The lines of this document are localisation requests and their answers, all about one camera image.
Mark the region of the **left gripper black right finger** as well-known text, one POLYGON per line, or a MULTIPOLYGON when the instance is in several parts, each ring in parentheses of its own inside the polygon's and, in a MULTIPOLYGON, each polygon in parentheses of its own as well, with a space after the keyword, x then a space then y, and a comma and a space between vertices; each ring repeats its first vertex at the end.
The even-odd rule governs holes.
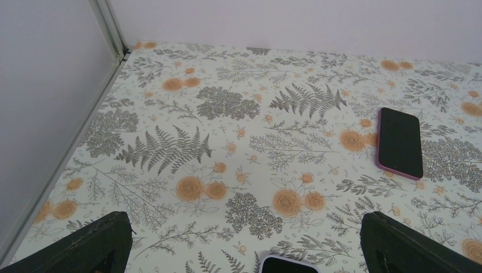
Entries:
POLYGON ((481 264, 382 212, 363 216, 360 245, 368 272, 481 272, 481 264))

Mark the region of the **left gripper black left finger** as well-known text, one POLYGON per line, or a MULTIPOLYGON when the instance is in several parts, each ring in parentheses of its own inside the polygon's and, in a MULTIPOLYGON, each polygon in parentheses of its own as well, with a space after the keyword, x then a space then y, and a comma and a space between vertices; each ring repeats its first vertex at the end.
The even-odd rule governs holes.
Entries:
POLYGON ((132 248, 126 212, 111 212, 1 272, 124 272, 132 248))

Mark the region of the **black phone pink edge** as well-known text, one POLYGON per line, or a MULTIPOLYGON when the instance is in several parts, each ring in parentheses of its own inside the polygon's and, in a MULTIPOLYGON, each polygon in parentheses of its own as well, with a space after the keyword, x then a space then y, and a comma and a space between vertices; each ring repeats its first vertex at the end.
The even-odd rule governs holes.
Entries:
POLYGON ((412 180, 423 178, 421 127, 411 114, 382 107, 377 126, 376 165, 412 180))

